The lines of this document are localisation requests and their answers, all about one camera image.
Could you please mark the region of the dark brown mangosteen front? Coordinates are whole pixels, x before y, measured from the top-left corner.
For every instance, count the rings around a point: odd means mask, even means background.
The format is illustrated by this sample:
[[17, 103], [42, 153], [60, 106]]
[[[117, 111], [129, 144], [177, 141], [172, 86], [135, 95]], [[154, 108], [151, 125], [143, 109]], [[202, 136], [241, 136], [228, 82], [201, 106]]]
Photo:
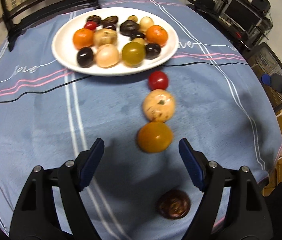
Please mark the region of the dark brown mangosteen front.
[[156, 212], [170, 220], [184, 218], [189, 213], [190, 208], [189, 196], [179, 189], [171, 189], [162, 194], [155, 203]]

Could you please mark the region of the yellow orange tomato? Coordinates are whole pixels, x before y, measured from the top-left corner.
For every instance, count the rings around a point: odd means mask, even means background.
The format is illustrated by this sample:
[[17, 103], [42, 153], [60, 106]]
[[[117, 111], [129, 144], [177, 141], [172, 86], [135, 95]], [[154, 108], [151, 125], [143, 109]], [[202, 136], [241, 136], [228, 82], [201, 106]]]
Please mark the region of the yellow orange tomato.
[[137, 145], [146, 153], [159, 153], [172, 143], [174, 134], [165, 123], [149, 122], [137, 133]]

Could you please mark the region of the beige oblong fruit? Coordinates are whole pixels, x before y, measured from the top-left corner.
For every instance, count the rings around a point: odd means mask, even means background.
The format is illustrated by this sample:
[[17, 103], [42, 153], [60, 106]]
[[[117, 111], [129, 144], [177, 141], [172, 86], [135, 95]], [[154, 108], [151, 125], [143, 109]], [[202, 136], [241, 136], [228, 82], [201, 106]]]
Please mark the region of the beige oblong fruit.
[[143, 113], [149, 121], [166, 122], [175, 113], [176, 101], [172, 94], [162, 89], [151, 91], [142, 104]]

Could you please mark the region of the red cherry tomato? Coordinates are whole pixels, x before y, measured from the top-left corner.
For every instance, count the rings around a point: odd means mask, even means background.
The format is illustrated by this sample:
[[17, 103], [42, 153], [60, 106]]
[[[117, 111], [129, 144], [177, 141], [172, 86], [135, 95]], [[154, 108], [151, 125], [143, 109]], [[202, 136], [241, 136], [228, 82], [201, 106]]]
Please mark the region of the red cherry tomato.
[[148, 78], [148, 87], [151, 90], [161, 89], [166, 90], [169, 85], [168, 76], [161, 71], [155, 71], [151, 73]]
[[95, 31], [95, 29], [97, 29], [98, 24], [97, 22], [94, 21], [87, 21], [84, 25], [85, 29], [91, 30], [91, 31]]

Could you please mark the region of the dark plum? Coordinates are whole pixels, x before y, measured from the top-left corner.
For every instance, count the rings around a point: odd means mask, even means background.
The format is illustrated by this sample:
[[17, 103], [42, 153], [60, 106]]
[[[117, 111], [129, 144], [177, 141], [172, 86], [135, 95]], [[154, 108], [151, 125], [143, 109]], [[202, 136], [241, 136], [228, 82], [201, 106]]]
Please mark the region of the dark plum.
[[106, 23], [102, 25], [103, 29], [110, 29], [116, 31], [116, 25], [113, 23]]
[[77, 53], [76, 60], [80, 67], [89, 67], [94, 61], [93, 50], [89, 47], [81, 48]]
[[145, 58], [148, 60], [159, 57], [161, 53], [161, 46], [157, 43], [148, 43], [145, 46]]

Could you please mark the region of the orange tangerine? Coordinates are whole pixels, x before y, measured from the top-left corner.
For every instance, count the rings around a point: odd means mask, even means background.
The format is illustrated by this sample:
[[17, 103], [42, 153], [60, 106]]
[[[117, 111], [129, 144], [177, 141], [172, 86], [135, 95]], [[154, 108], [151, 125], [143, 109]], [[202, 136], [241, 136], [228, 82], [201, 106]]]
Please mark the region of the orange tangerine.
[[93, 37], [94, 37], [94, 31], [81, 28], [77, 30], [72, 38], [74, 47], [77, 50], [80, 50], [84, 47], [91, 47], [93, 46]]
[[145, 37], [148, 43], [157, 43], [163, 47], [166, 45], [169, 35], [160, 25], [153, 25], [146, 31]]

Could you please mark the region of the small olive yellow fruit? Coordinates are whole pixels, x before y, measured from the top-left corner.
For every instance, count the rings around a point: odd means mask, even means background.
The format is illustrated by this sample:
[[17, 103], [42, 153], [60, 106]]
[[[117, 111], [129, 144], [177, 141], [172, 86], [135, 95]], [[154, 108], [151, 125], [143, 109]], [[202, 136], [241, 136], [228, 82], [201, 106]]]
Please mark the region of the small olive yellow fruit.
[[138, 44], [141, 44], [142, 46], [145, 45], [145, 40], [143, 38], [134, 38], [132, 42], [137, 42]]

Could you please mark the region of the pale cream round fruit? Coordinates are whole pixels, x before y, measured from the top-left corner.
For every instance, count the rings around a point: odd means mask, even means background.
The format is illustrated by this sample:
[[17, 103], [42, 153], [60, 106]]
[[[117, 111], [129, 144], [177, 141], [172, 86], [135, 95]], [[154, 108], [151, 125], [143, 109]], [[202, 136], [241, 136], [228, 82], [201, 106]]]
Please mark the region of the pale cream round fruit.
[[148, 16], [145, 16], [140, 20], [139, 30], [145, 33], [153, 25], [154, 25], [153, 19]]

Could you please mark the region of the green yellow round fruit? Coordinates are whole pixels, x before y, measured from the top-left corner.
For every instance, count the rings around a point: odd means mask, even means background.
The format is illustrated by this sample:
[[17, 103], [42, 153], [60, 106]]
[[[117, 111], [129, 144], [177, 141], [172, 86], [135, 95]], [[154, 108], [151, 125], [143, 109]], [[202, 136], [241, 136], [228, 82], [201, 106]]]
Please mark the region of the green yellow round fruit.
[[121, 59], [129, 67], [138, 66], [145, 59], [145, 47], [138, 42], [129, 42], [121, 51]]

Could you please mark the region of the small dark plum isolated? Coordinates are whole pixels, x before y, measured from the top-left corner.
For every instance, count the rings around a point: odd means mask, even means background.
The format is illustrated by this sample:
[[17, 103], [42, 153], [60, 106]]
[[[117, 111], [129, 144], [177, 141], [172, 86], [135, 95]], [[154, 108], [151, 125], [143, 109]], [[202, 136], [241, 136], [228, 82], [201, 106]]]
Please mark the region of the small dark plum isolated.
[[145, 39], [145, 34], [141, 31], [133, 31], [130, 35], [130, 40], [134, 40], [136, 38], [142, 38]]

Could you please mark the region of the small tan yellow fruit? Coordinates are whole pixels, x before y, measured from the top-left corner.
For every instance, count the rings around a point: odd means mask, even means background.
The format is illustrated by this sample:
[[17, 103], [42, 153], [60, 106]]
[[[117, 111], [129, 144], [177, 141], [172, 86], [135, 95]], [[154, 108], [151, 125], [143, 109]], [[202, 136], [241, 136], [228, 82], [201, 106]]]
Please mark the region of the small tan yellow fruit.
[[131, 20], [131, 21], [137, 23], [138, 22], [138, 17], [136, 15], [131, 15], [131, 16], [128, 17], [128, 20]]

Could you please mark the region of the large dark mangosteen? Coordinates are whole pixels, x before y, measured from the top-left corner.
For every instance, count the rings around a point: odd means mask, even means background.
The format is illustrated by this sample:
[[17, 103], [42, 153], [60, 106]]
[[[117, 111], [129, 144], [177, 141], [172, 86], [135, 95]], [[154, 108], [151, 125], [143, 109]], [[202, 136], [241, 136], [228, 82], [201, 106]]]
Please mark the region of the large dark mangosteen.
[[134, 22], [133, 20], [126, 20], [120, 25], [119, 31], [121, 35], [124, 36], [131, 36], [134, 31], [138, 31], [140, 26], [138, 23]]

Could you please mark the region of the beige striped round fruit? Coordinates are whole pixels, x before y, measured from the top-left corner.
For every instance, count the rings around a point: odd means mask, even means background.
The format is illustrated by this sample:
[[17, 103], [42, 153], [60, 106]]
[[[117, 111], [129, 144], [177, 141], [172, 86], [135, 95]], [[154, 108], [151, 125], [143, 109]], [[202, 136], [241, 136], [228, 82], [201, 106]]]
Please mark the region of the beige striped round fruit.
[[105, 44], [98, 48], [95, 62], [101, 68], [110, 68], [120, 61], [120, 54], [113, 44]]

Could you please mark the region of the dark brown speckled mangosteen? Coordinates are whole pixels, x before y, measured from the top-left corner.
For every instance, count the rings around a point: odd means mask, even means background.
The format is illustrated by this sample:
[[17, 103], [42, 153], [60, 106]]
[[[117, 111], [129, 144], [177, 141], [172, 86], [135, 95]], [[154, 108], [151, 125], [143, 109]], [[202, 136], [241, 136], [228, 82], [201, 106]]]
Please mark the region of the dark brown speckled mangosteen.
[[116, 16], [116, 15], [109, 16], [109, 17], [103, 19], [101, 23], [102, 23], [102, 25], [107, 25], [107, 24], [116, 25], [118, 23], [118, 16]]

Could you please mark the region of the large tan round fruit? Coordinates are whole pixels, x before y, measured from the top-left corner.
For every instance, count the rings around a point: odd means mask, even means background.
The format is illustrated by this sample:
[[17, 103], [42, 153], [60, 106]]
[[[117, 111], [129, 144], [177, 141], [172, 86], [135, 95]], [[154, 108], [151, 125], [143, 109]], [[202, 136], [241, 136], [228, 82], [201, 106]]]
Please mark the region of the large tan round fruit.
[[117, 45], [117, 32], [110, 29], [100, 29], [94, 33], [93, 44], [97, 48], [105, 44]]

